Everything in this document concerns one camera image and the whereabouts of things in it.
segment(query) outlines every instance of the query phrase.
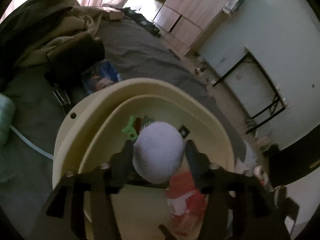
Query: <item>black robotic claw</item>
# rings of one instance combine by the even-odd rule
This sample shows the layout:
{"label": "black robotic claw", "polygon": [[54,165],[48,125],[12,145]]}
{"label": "black robotic claw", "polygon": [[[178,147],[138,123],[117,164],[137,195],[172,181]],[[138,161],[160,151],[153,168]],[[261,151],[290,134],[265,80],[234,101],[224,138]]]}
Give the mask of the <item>black robotic claw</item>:
{"label": "black robotic claw", "polygon": [[[85,191],[90,191],[91,196],[94,239],[121,240],[110,194],[117,194],[125,183],[132,184],[133,181],[150,187],[141,179],[132,180],[132,156],[133,144],[126,141],[122,151],[114,154],[108,165],[63,177],[41,210],[30,240],[86,239],[83,212]],[[199,153],[191,140],[186,144],[186,157],[196,187],[209,195],[198,240],[225,239],[228,210],[233,212],[232,239],[290,239],[272,199],[255,177],[231,173],[222,168],[211,169],[207,156]],[[231,196],[229,191],[234,191],[235,196]],[[159,228],[166,239],[175,239],[166,227],[160,225]]]}

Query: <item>black desk frame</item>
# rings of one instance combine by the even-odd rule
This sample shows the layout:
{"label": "black desk frame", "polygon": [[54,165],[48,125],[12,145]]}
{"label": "black desk frame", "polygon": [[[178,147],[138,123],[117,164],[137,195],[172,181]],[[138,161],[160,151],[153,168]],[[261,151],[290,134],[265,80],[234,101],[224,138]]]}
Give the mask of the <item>black desk frame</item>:
{"label": "black desk frame", "polygon": [[[251,133],[252,131],[257,130],[260,126],[264,125],[266,122],[270,121],[272,118],[276,117],[278,114],[280,114],[281,112],[283,112],[286,109],[286,105],[284,103],[284,101],[281,98],[281,95],[279,94],[278,90],[276,89],[275,85],[273,84],[272,80],[270,79],[270,77],[268,76],[268,74],[266,73],[266,71],[263,69],[263,67],[259,64],[259,62],[255,59],[255,57],[250,53],[247,52],[243,58],[241,60],[238,61],[237,64],[235,64],[227,73],[225,73],[221,78],[218,79],[217,82],[215,82],[212,86],[215,87],[216,85],[218,85],[220,82],[224,81],[237,67],[239,67],[241,65],[241,63],[243,63],[245,61],[246,58],[252,58],[256,63],[257,66],[259,68],[259,70],[261,71],[261,73],[263,74],[263,76],[266,78],[266,80],[268,81],[271,89],[273,90],[273,92],[275,93],[275,96],[273,97],[272,103],[269,104],[267,107],[265,107],[264,109],[262,109],[259,113],[255,114],[254,116],[250,117],[250,119],[255,119],[257,116],[261,115],[262,113],[264,113],[265,111],[269,110],[270,116],[268,118],[266,118],[265,120],[263,120],[262,122],[258,123],[257,125],[255,125],[254,127],[250,128],[249,130],[246,131],[246,134]],[[279,110],[276,111],[277,106],[279,105],[279,103],[281,104],[281,108]]]}

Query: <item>black metal stand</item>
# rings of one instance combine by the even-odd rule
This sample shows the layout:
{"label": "black metal stand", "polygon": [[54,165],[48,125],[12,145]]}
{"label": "black metal stand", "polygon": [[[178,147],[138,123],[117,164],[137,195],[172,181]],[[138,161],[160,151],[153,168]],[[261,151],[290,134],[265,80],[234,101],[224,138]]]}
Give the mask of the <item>black metal stand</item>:
{"label": "black metal stand", "polygon": [[[218,85],[220,82],[224,81],[237,67],[239,67],[241,65],[241,63],[243,63],[245,61],[246,58],[251,57],[253,58],[258,66],[258,69],[261,71],[261,73],[263,74],[263,76],[266,78],[266,80],[268,81],[270,87],[272,88],[273,92],[275,93],[275,96],[272,100],[272,103],[270,105],[268,105],[267,107],[265,107],[264,109],[262,109],[259,113],[255,114],[254,116],[250,117],[250,119],[255,119],[256,117],[258,117],[259,115],[261,115],[262,113],[264,113],[265,111],[269,110],[270,112],[270,116],[265,119],[264,121],[258,123],[257,125],[255,125],[254,127],[250,128],[249,130],[246,131],[246,133],[251,133],[252,131],[257,130],[259,127],[261,127],[262,125],[264,125],[266,122],[270,121],[272,118],[276,117],[278,114],[280,114],[281,112],[283,112],[286,109],[286,105],[284,104],[281,95],[279,94],[278,90],[276,89],[275,85],[273,84],[272,80],[270,79],[270,77],[268,76],[268,74],[266,73],[266,71],[263,69],[263,67],[259,64],[259,62],[257,62],[257,60],[253,57],[253,55],[250,52],[247,52],[247,54],[245,54],[241,60],[239,60],[237,62],[237,64],[235,64],[227,73],[225,73],[221,78],[218,79],[217,82],[215,82],[212,86],[215,87],[216,85]],[[281,104],[281,108],[279,110],[276,111],[276,107],[278,106],[278,104]]]}
{"label": "black metal stand", "polygon": [[199,153],[191,140],[187,142],[186,157],[196,187],[209,194],[197,240],[226,239],[228,209],[233,211],[233,233],[229,240],[290,239],[272,195],[265,192],[255,176],[211,169],[208,157]]}

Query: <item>gray bedsheet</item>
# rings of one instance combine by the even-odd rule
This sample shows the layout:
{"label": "gray bedsheet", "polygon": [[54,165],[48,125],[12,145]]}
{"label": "gray bedsheet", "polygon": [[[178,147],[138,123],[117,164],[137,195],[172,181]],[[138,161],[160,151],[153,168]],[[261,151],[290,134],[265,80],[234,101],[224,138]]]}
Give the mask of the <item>gray bedsheet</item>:
{"label": "gray bedsheet", "polygon": [[[156,78],[183,89],[220,120],[230,137],[235,157],[245,159],[243,141],[214,98],[208,96],[204,85],[196,81],[157,38],[127,19],[102,21],[98,36],[104,42],[106,59],[117,67],[124,79]],[[53,154],[64,116],[43,77],[46,71],[46,65],[20,70],[4,94],[16,105],[13,125],[37,146]],[[84,97],[83,92],[76,92],[77,101]],[[0,183],[0,205],[12,224],[27,238],[52,190],[52,160],[28,147],[11,132],[1,150],[0,165],[0,180],[5,181]]]}

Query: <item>blanket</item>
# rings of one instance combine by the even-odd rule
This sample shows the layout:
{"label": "blanket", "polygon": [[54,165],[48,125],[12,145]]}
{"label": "blanket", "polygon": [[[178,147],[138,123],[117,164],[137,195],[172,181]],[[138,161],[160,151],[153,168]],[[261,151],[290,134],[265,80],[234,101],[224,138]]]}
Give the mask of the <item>blanket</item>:
{"label": "blanket", "polygon": [[28,0],[0,24],[0,91],[27,46],[53,30],[72,7],[68,0]]}
{"label": "blanket", "polygon": [[108,12],[90,6],[80,6],[77,0],[65,0],[72,9],[60,24],[26,48],[16,66],[27,67],[48,62],[46,53],[80,32],[88,32],[93,38],[99,29],[101,19],[108,19]]}

